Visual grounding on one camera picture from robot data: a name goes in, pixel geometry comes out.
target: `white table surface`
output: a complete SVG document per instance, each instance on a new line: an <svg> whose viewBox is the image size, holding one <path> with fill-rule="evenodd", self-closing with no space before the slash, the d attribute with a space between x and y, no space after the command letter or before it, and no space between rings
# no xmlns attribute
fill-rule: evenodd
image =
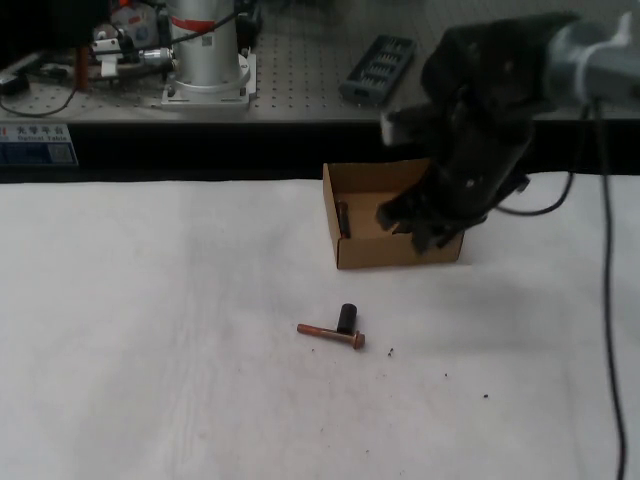
<svg viewBox="0 0 640 480"><path fill-rule="evenodd" d="M613 184L640 478L640 179ZM438 267L337 271L318 181L3 185L0 225L3 479L613 478L596 177ZM296 333L344 302L363 352Z"/></svg>

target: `copper bolt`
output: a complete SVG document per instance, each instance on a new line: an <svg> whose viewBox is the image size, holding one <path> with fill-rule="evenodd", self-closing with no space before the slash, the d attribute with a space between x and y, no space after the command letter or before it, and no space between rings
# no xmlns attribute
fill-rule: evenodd
<svg viewBox="0 0 640 480"><path fill-rule="evenodd" d="M298 333L304 335L311 335L313 337L329 338L331 340L337 340L338 342L344 342L350 344L354 350L358 350L364 347L364 333L360 333L356 330L353 335L345 335L344 333L338 333L335 330L329 330L327 328L312 327L311 325L298 324Z"/></svg>

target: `black cylinder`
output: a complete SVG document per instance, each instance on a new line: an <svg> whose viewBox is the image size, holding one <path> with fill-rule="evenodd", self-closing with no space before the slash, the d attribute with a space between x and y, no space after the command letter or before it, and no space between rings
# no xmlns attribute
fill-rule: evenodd
<svg viewBox="0 0 640 480"><path fill-rule="evenodd" d="M346 335L353 335L356 328L356 315L358 309L351 303L345 303L340 310L340 319L338 320L338 328L336 332Z"/></svg>

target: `bolt head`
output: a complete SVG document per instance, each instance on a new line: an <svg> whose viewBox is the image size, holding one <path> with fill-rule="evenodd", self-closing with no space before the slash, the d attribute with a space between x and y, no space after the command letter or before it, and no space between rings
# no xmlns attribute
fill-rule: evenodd
<svg viewBox="0 0 640 480"><path fill-rule="evenodd" d="M360 330L356 330L356 333L353 335L353 339L351 340L351 345L353 345L354 350L359 350L364 347L364 333L360 333Z"/></svg>

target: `cardboard box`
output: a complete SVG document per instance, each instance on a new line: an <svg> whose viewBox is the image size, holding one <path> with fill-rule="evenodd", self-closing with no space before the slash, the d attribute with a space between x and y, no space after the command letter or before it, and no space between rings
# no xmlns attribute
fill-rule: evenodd
<svg viewBox="0 0 640 480"><path fill-rule="evenodd" d="M462 234L444 248L432 248L418 255L411 245L411 235L385 232L375 218L378 205L416 183L428 164L428 160L407 160L324 165L324 202L339 269L446 263L458 259ZM349 206L351 238L340 238L338 201Z"/></svg>

